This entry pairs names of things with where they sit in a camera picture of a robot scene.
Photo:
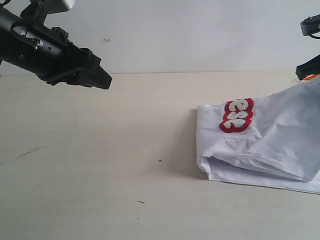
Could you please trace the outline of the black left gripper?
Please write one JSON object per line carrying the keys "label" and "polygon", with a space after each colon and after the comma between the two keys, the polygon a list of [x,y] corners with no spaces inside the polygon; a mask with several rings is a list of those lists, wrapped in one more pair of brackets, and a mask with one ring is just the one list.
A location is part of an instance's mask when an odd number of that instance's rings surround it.
{"label": "black left gripper", "polygon": [[112,77],[100,66],[101,59],[90,49],[75,46],[62,28],[34,26],[32,34],[37,43],[32,53],[32,73],[41,80],[52,86],[66,83],[110,88]]}

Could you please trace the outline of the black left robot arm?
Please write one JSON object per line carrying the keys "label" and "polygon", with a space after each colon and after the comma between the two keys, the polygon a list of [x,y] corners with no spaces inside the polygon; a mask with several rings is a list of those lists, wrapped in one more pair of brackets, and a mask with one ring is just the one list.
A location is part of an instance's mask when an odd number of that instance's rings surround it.
{"label": "black left robot arm", "polygon": [[79,48],[60,27],[48,28],[37,18],[19,17],[0,8],[0,60],[35,74],[49,85],[110,88],[112,77],[101,59]]}

